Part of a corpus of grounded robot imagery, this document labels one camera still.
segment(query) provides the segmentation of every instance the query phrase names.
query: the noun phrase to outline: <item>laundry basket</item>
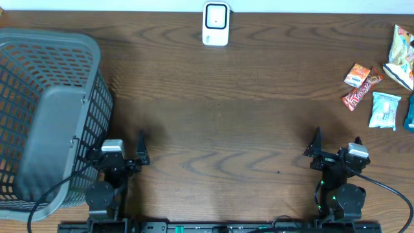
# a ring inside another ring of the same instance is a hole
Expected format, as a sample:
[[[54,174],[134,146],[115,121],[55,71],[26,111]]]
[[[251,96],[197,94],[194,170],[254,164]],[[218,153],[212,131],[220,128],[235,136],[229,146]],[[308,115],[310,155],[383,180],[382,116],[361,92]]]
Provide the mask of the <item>laundry basket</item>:
[[[27,221],[105,138],[113,100],[99,62],[98,45],[81,34],[0,30],[0,219]],[[90,167],[63,184],[33,220],[84,203],[96,176]]]

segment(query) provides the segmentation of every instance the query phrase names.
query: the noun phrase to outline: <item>orange package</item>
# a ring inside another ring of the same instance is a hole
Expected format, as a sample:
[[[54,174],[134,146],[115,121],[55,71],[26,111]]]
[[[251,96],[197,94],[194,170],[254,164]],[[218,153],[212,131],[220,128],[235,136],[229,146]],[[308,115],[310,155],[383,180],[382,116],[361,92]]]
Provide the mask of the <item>orange package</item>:
[[[362,97],[370,90],[372,86],[379,83],[382,80],[382,76],[378,74],[378,71],[373,68],[368,74],[367,80],[359,88],[354,88],[350,93],[342,97],[342,102],[348,107],[349,110],[354,111],[356,105],[361,101]]]
[[[369,69],[356,63],[354,67],[352,67],[351,72],[349,72],[345,78],[344,82],[353,87],[360,87],[367,78],[369,72]]]

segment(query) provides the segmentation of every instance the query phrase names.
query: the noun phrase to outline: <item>basket bottom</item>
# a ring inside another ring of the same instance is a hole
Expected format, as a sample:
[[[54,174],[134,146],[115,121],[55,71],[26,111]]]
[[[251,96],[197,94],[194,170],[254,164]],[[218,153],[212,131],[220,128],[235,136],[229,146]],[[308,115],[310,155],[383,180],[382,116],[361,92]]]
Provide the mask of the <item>basket bottom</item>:
[[[19,199],[37,201],[63,179],[82,110],[83,88],[51,87],[41,96],[16,175]],[[50,194],[51,202],[59,189]]]

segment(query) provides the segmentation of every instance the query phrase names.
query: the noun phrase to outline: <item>white wall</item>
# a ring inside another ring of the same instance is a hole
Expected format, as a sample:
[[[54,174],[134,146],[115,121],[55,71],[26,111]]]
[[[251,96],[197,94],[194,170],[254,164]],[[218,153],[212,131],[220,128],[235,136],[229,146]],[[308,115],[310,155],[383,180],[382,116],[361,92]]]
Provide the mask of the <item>white wall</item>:
[[[5,10],[201,12],[205,0],[1,0]],[[227,0],[234,12],[414,14],[414,0]]]

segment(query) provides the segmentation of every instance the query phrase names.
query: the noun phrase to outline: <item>wooden tabletop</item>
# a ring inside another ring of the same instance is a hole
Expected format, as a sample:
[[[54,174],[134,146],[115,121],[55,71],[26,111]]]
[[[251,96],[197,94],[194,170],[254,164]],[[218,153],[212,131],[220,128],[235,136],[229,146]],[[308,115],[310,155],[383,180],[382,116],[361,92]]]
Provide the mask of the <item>wooden tabletop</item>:
[[[401,96],[397,130],[368,128],[369,93],[350,112],[343,79],[359,63],[387,61],[394,24],[414,32],[413,16],[240,14],[230,18],[226,47],[201,41],[201,13],[4,12],[0,27],[79,32],[99,44],[101,70],[114,93],[110,137],[133,155],[146,131],[151,165],[131,179],[129,213],[170,221],[272,221],[317,213],[321,172],[302,155],[317,126],[336,152],[356,136],[369,148],[363,174],[414,201],[414,134],[402,124],[410,92],[385,77],[374,90]],[[357,177],[367,190],[364,220],[397,232],[408,206]],[[85,221],[86,205],[34,223],[56,232]],[[0,221],[0,232],[26,223]]]

